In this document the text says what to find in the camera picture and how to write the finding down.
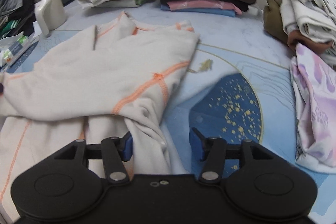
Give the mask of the cream sweater orange stitching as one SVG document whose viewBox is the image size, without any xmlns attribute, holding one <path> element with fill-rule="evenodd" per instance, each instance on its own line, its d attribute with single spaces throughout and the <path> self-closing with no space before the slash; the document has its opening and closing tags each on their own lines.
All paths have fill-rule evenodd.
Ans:
<svg viewBox="0 0 336 224">
<path fill-rule="evenodd" d="M 29 72 L 1 73 L 1 217 L 19 214 L 13 180 L 76 140 L 131 133 L 130 173 L 169 174 L 160 123 L 199 35 L 188 21 L 150 26 L 123 12 L 51 48 Z"/>
</svg>

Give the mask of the white patterned clothes stack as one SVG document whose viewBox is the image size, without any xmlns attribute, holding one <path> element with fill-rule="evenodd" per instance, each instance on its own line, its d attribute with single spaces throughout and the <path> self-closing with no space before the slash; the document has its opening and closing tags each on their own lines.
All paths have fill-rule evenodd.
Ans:
<svg viewBox="0 0 336 224">
<path fill-rule="evenodd" d="M 266 0 L 264 30 L 292 51 L 302 44 L 335 66 L 335 0 Z"/>
</svg>

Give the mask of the purple pink tie-dye shirt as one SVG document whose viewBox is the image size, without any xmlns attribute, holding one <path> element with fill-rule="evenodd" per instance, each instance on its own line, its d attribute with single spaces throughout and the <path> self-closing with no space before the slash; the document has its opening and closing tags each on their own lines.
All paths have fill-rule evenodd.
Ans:
<svg viewBox="0 0 336 224">
<path fill-rule="evenodd" d="M 335 173 L 335 70 L 302 44 L 295 46 L 290 77 L 296 109 L 297 164 Z"/>
</svg>

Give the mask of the white plastic mug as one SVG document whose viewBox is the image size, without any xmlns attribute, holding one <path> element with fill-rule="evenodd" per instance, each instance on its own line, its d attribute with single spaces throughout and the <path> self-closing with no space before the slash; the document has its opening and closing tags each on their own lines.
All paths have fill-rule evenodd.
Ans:
<svg viewBox="0 0 336 224">
<path fill-rule="evenodd" d="M 62 0 L 35 0 L 34 13 L 41 32 L 45 37 L 66 21 L 66 13 Z"/>
</svg>

